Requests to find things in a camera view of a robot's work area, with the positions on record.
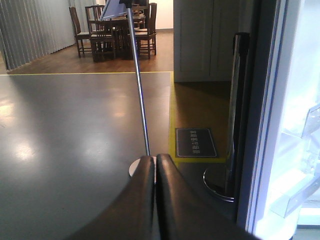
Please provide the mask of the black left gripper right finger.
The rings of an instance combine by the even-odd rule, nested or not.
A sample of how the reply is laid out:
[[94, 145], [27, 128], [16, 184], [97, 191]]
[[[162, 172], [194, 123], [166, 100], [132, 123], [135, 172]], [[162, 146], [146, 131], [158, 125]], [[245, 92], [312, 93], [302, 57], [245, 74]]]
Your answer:
[[163, 240], [256, 239], [206, 204], [167, 153], [156, 156], [156, 206]]

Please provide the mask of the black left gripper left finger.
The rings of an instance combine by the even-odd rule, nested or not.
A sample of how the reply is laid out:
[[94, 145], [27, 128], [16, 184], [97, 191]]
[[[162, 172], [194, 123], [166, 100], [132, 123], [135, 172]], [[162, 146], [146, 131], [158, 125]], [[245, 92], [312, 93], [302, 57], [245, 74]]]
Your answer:
[[141, 157], [128, 184], [93, 221], [68, 240], [150, 240], [154, 213], [155, 164]]

